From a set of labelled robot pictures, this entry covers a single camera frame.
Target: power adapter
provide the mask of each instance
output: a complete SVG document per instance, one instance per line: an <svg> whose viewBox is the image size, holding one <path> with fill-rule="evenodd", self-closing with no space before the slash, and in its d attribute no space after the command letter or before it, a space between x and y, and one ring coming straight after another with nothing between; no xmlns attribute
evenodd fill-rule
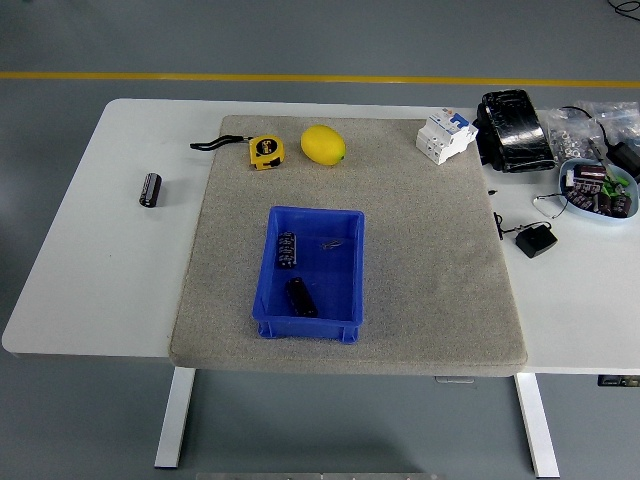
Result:
<svg viewBox="0 0 640 480"><path fill-rule="evenodd" d="M546 225L538 225L522 230L516 236L516 245L527 257L533 258L553 247L558 239Z"/></svg>
<svg viewBox="0 0 640 480"><path fill-rule="evenodd" d="M609 147L607 158L611 160L614 165L629 172L636 182L640 181L640 156L638 156L629 145L620 142Z"/></svg>

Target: yellow floor line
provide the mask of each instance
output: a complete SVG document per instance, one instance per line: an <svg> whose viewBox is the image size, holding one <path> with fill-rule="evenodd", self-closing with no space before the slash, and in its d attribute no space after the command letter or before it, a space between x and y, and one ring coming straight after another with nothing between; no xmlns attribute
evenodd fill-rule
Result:
<svg viewBox="0 0 640 480"><path fill-rule="evenodd" d="M640 88L640 81L629 80L234 73L0 72L0 80L165 80L189 82L395 83L423 85L497 85L512 87Z"/></svg>

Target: clear plastic bag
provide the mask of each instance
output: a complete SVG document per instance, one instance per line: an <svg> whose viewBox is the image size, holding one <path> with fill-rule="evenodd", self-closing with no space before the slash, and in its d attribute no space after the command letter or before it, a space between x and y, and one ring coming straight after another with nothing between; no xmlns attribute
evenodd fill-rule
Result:
<svg viewBox="0 0 640 480"><path fill-rule="evenodd" d="M559 165L574 158L597 160L589 139L598 145L604 145L604 139L595 119L580 110L559 108L547 112L546 127L553 158Z"/></svg>
<svg viewBox="0 0 640 480"><path fill-rule="evenodd" d="M640 110L638 102L588 102L576 106L589 112L607 133L611 145L624 142L640 155Z"/></svg>

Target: white table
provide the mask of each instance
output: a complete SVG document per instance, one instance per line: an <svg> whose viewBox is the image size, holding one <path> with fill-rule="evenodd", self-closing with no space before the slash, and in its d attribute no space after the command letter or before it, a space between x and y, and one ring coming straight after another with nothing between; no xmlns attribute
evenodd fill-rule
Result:
<svg viewBox="0 0 640 480"><path fill-rule="evenodd" d="M111 102L7 325L4 348L16 355L167 359L212 158L190 150L189 144L215 138L226 115L423 119L431 111L428 107ZM475 116L473 110L460 111L468 118ZM556 171L506 175L488 166L484 171L488 188L498 190L493 203L504 218L504 228L545 220L531 200L556 191ZM161 195L159 200L163 208L144 209L135 201L148 172L170 179L165 185L170 188L162 191L171 197ZM630 301L640 267L632 253L640 239L640 223L634 218L612 227L570 212L552 222L559 242L535 259L527 258L513 237L503 242L529 353L525 372L516 381L538 476L557 476L557 467L535 373L640 374L640 353L633 341L640 304ZM622 282L602 281L607 272L617 272ZM617 305L620 312L612 313ZM177 465L193 373L176 369L158 466Z"/></svg>

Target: gray floor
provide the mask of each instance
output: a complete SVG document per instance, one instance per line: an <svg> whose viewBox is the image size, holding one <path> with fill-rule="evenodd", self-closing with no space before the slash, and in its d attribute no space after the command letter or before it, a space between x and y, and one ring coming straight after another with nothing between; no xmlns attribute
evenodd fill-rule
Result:
<svg viewBox="0 0 640 480"><path fill-rule="evenodd" d="M0 71L637 80L640 25L606 1L0 3ZM487 85L0 80L0 327L102 109L179 98L475 106ZM637 89L527 87L538 108ZM0 351L0 478L422 471L531 479L513 380L201 371L181 466L152 468L172 368ZM636 389L540 376L562 478L635 478Z"/></svg>

